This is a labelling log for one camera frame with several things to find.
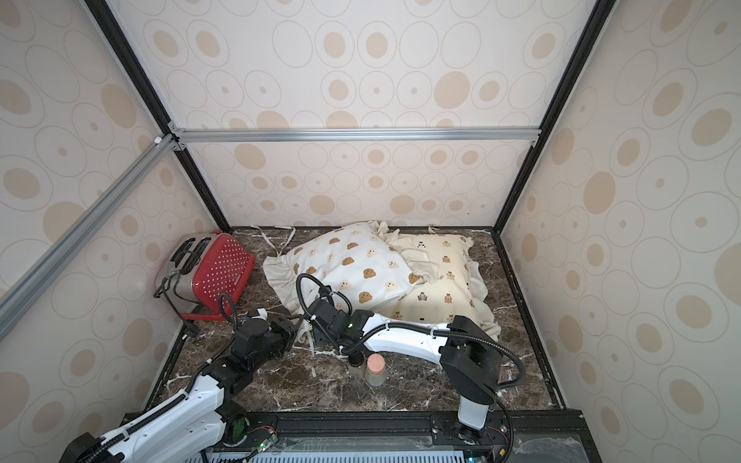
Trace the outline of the cream animal print pillow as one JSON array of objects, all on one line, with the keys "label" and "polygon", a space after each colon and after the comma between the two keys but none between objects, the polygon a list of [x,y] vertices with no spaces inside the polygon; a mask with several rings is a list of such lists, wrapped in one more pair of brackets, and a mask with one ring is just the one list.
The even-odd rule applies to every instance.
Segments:
[{"label": "cream animal print pillow", "polygon": [[474,240],[464,235],[411,235],[394,231],[385,241],[422,276],[394,306],[380,312],[388,318],[427,324],[451,323],[466,316],[497,341],[501,327],[484,303],[488,289],[479,264],[470,257]]}]

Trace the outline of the white bear print pillow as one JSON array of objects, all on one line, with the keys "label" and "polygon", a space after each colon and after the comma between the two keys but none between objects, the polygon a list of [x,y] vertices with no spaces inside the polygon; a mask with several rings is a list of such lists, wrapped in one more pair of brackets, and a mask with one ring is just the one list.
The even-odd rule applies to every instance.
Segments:
[{"label": "white bear print pillow", "polygon": [[306,273],[343,293],[339,302],[373,312],[392,308],[416,285],[434,280],[438,265],[426,250],[395,243],[399,236],[384,222],[359,222],[325,233],[279,257],[268,257],[262,269],[283,306],[296,314],[297,277]]}]

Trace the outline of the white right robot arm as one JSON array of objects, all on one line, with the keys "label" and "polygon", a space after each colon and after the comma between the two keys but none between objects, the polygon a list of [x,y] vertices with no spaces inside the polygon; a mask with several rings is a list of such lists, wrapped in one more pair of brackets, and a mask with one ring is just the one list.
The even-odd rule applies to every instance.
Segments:
[{"label": "white right robot arm", "polygon": [[335,291],[308,273],[297,276],[295,289],[302,317],[315,336],[341,355],[390,352],[440,366],[459,394],[458,423],[469,431],[486,427],[499,392],[527,379],[521,358],[466,316],[455,316],[448,324],[405,322],[354,310],[348,299],[343,311],[334,304]]}]

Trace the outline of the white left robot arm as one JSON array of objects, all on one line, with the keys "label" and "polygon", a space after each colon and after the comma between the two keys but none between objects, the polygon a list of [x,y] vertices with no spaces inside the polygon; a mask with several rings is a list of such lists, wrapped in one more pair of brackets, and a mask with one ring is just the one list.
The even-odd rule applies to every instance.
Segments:
[{"label": "white left robot arm", "polygon": [[264,364],[293,346],[297,326],[285,316],[233,321],[231,341],[202,365],[187,386],[137,419],[96,438],[85,432],[65,449],[63,462],[170,462],[189,457],[246,428],[233,403]]}]

